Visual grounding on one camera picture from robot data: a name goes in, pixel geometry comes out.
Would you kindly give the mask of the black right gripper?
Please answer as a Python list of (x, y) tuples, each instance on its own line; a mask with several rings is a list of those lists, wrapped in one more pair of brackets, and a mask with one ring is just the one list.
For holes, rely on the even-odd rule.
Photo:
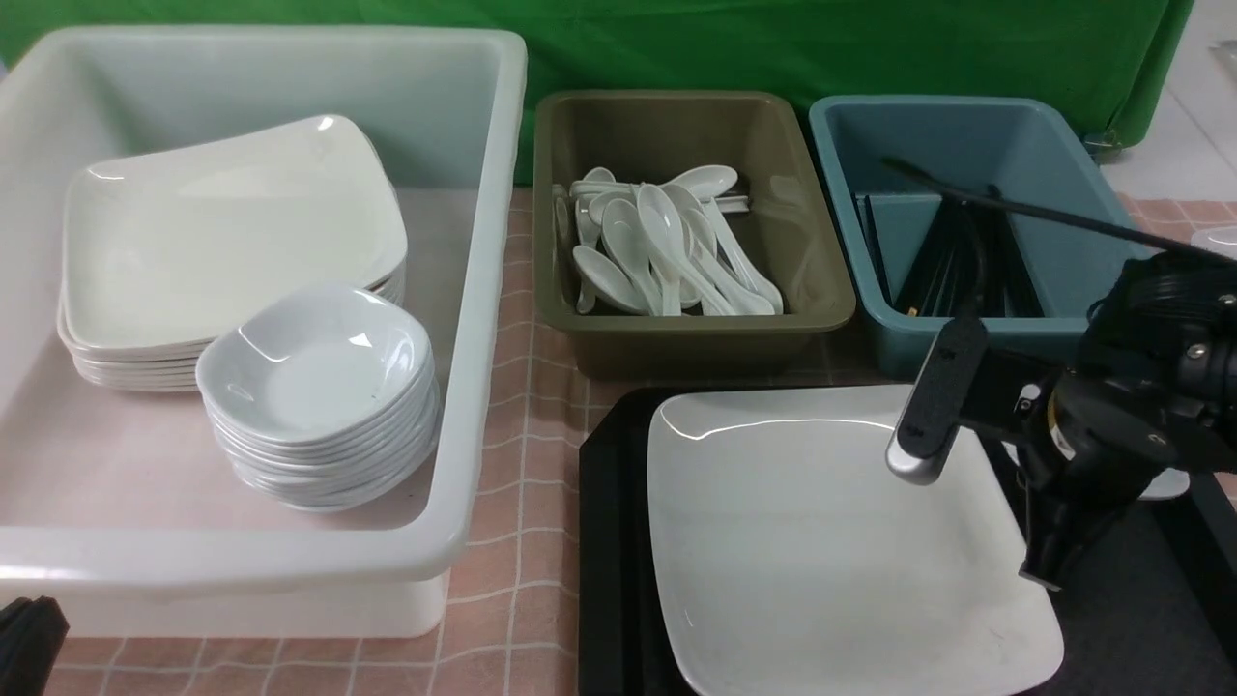
[(1209, 396), (1192, 384), (990, 345), (959, 427), (976, 433), (1013, 498), (1021, 577), (1049, 591), (1153, 478), (1209, 470)]

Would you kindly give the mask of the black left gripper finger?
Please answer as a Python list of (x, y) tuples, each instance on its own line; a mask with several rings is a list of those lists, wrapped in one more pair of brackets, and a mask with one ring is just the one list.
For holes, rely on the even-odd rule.
[(71, 630), (52, 597), (20, 597), (1, 611), (1, 694), (40, 696)]

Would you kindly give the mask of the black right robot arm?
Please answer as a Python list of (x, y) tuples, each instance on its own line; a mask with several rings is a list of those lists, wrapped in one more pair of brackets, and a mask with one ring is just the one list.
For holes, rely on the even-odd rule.
[(1235, 265), (1123, 265), (1069, 363), (987, 347), (962, 424), (1017, 464), (1021, 577), (1060, 588), (1163, 473), (1235, 471)]

